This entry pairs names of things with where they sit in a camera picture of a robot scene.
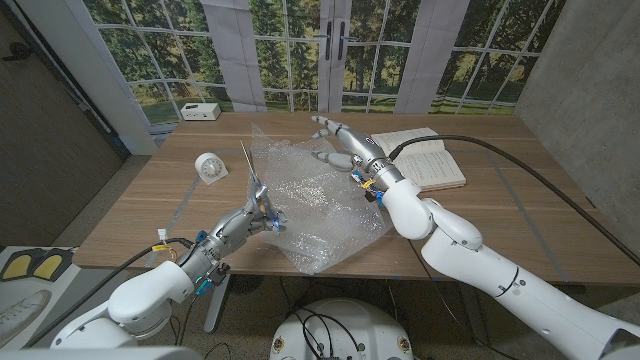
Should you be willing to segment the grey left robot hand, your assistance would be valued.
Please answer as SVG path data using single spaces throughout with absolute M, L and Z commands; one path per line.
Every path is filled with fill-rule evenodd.
M 248 237 L 262 231 L 276 235 L 284 232 L 285 214 L 270 205 L 269 201 L 248 201 L 226 214 L 201 242 L 207 255 L 220 260 L 242 247 Z

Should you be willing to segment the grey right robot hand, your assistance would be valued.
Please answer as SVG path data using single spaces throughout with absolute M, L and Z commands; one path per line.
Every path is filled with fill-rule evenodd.
M 347 151 L 347 153 L 314 151 L 312 156 L 315 159 L 328 163 L 338 171 L 359 170 L 369 174 L 382 190 L 404 179 L 396 166 L 387 159 L 383 149 L 369 135 L 324 116 L 314 115 L 311 119 L 324 126 L 324 129 L 314 134 L 313 138 L 335 135 Z

